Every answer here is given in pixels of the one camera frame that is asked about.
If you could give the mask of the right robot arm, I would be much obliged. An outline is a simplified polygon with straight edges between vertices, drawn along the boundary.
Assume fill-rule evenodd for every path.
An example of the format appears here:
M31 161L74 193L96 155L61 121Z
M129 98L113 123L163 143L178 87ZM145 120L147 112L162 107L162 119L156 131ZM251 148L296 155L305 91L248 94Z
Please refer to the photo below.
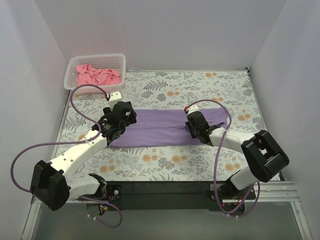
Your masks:
M248 166L231 175L218 187L220 198L237 199L251 185L269 182L290 163L288 156L266 130L254 134L226 131L221 123L210 126L198 110L187 111L186 125L191 137L202 144L221 146L244 154Z

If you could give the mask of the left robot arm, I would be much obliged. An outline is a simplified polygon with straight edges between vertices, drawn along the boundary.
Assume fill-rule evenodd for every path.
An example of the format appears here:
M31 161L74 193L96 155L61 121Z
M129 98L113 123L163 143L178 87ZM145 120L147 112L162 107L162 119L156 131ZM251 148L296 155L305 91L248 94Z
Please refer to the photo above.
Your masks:
M52 211L60 209L69 199L85 196L101 200L106 196L107 182L103 177L96 173L80 178L73 175L94 154L117 140L126 127L135 124L137 114L129 101L119 101L103 112L82 143L49 162L41 160L35 165L30 192Z

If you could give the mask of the purple t shirt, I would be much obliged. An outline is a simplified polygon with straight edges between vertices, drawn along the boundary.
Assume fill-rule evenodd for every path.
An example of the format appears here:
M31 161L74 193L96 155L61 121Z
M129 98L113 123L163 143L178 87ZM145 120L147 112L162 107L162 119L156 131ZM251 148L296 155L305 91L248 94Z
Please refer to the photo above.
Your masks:
M227 113L223 108L199 110L210 126L227 126ZM126 127L125 132L109 146L117 148L166 147L200 145L186 126L187 114L179 109L138 109L137 123Z

